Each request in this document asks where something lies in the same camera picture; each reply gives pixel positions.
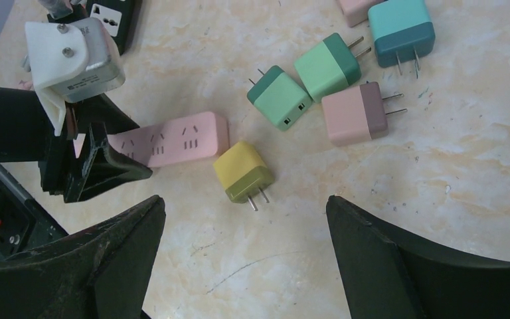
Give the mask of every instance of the black power strip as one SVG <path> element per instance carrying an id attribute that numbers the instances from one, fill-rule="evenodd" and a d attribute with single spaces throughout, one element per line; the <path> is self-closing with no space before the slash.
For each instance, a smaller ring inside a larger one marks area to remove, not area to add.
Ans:
<path id="1" fill-rule="evenodd" d="M 123 55 L 131 42 L 131 36 L 137 21 L 139 0 L 89 0 L 87 13 L 103 22 L 104 27 L 114 39 L 118 52 Z"/>

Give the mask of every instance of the green power adapter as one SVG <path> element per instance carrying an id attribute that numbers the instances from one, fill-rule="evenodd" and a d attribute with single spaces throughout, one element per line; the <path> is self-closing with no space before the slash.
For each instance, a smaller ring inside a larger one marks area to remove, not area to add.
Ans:
<path id="1" fill-rule="evenodd" d="M 435 29 L 424 0 L 390 0 L 369 9 L 369 21 L 380 67 L 415 60 L 433 51 Z"/>
<path id="2" fill-rule="evenodd" d="M 286 131 L 312 105 L 308 93 L 280 67 L 273 66 L 253 82 L 247 99 L 279 130 Z"/>
<path id="3" fill-rule="evenodd" d="M 362 42 L 360 37 L 349 46 L 339 33 L 333 33 L 294 62 L 306 90 L 317 103 L 321 98 L 340 92 L 361 78 L 357 59 L 372 49 L 354 56 L 351 48 Z"/>

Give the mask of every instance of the power adapter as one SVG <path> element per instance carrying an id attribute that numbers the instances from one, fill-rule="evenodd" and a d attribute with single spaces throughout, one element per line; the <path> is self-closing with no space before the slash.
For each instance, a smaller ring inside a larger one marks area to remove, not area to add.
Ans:
<path id="1" fill-rule="evenodd" d="M 79 156 L 84 138 L 74 141 Z M 117 152 L 154 168 L 213 158 L 230 148 L 228 121 L 213 112 L 202 112 L 162 124 L 109 135 Z"/>
<path id="2" fill-rule="evenodd" d="M 382 98 L 379 84 L 370 82 L 324 97 L 323 114 L 331 143 L 343 147 L 388 135 L 386 116 L 407 109 L 387 114 L 383 102 L 401 96 Z"/>
<path id="3" fill-rule="evenodd" d="M 247 93 L 247 99 L 279 130 L 286 131 L 312 105 L 308 93 L 280 67 L 273 66 Z"/>
<path id="4" fill-rule="evenodd" d="M 87 12 L 103 22 L 105 29 L 114 39 L 120 55 L 124 54 L 130 42 L 133 21 L 139 0 L 89 0 Z"/>
<path id="5" fill-rule="evenodd" d="M 274 176 L 253 145 L 238 142 L 214 162 L 214 169 L 233 203 L 249 201 L 253 210 L 257 211 L 253 201 L 257 194 L 269 203 L 264 190 L 274 183 Z"/>
<path id="6" fill-rule="evenodd" d="M 61 134 L 69 109 L 65 102 L 97 96 L 126 80 L 114 40 L 95 18 L 69 25 L 26 22 L 25 34 L 28 58 L 24 67 L 31 70 L 34 90 L 56 136 Z"/>
<path id="7" fill-rule="evenodd" d="M 363 42 L 360 37 L 349 46 L 339 33 L 333 33 L 294 62 L 311 98 L 321 102 L 321 98 L 348 88 L 361 78 L 361 67 L 357 59 L 372 49 L 353 55 L 351 49 Z"/>
<path id="8" fill-rule="evenodd" d="M 373 5 L 377 5 L 383 1 L 384 0 L 339 0 L 339 5 L 347 18 L 349 26 L 354 27 L 369 18 L 367 14 Z"/>
<path id="9" fill-rule="evenodd" d="M 371 31 L 380 67 L 415 60 L 416 72 L 421 70 L 419 58 L 433 51 L 435 29 L 424 0 L 390 0 L 369 10 Z"/>

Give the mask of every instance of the pink power strip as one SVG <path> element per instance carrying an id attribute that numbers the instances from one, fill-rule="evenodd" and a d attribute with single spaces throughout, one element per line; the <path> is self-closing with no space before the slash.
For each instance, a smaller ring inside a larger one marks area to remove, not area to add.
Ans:
<path id="1" fill-rule="evenodd" d="M 74 141 L 76 157 L 83 141 L 82 136 Z M 108 142 L 117 152 L 152 168 L 219 156 L 230 148 L 228 121 L 214 112 L 109 135 Z"/>

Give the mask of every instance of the table surface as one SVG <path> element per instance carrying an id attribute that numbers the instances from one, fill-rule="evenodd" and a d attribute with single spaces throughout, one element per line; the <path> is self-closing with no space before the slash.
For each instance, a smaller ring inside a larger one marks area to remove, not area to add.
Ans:
<path id="1" fill-rule="evenodd" d="M 35 163 L 6 168 L 70 233 L 159 194 L 167 222 L 144 310 L 152 318 L 346 318 L 349 308 L 324 215 L 330 195 L 455 249 L 510 261 L 510 4 L 427 0 L 437 41 L 421 59 L 380 68 L 361 62 L 359 84 L 405 97 L 386 110 L 390 135 L 335 148 L 316 104 L 280 132 L 246 99 L 257 68 L 298 80 L 294 60 L 331 33 L 348 43 L 335 0 L 144 1 L 126 83 L 108 96 L 142 126 L 211 110 L 232 143 L 256 146 L 277 181 L 271 204 L 231 203 L 213 159 L 156 169 L 153 177 L 85 203 L 65 205 L 40 188 Z M 45 20 L 35 0 L 16 1 L 0 37 L 0 86 L 30 74 L 26 21 Z"/>

